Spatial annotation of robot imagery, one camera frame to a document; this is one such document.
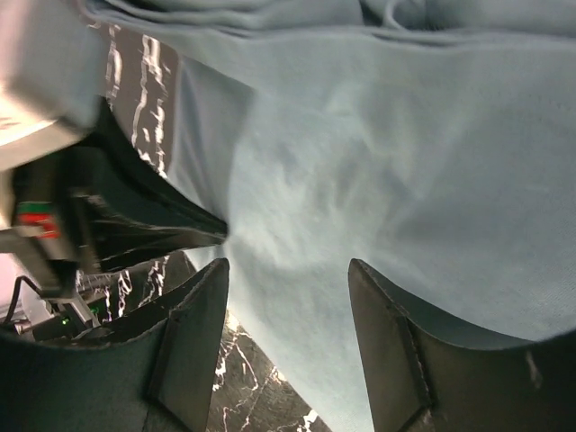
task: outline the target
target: marble floor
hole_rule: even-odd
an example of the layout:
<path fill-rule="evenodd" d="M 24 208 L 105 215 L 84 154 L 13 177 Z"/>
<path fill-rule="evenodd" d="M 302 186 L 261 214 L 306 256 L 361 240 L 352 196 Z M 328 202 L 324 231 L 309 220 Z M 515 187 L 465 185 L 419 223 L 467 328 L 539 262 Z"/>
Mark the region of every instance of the marble floor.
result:
<path fill-rule="evenodd" d="M 140 157 L 166 176 L 171 160 L 177 55 L 118 26 L 87 22 L 108 46 L 106 97 Z M 194 269 L 182 253 L 138 265 L 107 281 L 81 284 L 110 289 L 138 307 L 184 281 Z M 144 290 L 127 287 L 138 284 Z M 112 297 L 112 303 L 118 297 Z M 207 432 L 329 432 L 231 314 L 227 315 L 214 376 Z"/>

